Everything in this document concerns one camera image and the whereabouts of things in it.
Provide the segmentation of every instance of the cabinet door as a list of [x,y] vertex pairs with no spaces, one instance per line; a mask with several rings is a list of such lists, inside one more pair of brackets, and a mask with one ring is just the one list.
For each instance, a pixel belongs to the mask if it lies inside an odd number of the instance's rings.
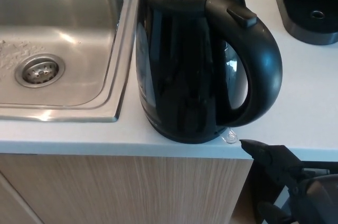
[[0,223],[42,224],[18,192],[0,173]]
[[0,155],[44,224],[225,224],[250,160]]

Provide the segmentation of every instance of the kettle lid button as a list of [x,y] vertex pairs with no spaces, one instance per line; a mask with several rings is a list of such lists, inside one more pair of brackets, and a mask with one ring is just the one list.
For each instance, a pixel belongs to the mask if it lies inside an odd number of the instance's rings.
[[244,29],[257,24],[257,15],[245,6],[234,4],[228,7],[227,12]]

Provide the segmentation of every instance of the white countertop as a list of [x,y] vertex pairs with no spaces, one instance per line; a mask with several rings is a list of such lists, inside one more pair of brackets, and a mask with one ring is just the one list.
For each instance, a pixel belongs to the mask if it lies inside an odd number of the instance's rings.
[[[277,101],[259,120],[233,128],[239,139],[283,144],[304,161],[338,161],[338,43],[314,46],[291,37],[276,0],[246,0],[274,35],[283,59]],[[0,153],[249,158],[221,137],[180,144],[156,132],[138,97],[135,54],[115,123],[0,122]]]

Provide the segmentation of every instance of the drain strainer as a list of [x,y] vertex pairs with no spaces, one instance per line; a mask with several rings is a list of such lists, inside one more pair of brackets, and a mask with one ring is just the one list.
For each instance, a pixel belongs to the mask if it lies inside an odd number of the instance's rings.
[[25,87],[38,88],[57,81],[64,72],[63,61],[52,54],[39,54],[23,61],[15,71],[15,79]]

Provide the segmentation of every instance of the stainless steel sink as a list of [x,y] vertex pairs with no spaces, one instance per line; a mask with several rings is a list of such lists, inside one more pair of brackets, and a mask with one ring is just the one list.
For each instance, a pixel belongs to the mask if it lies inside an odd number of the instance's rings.
[[0,118],[113,122],[137,0],[0,0]]

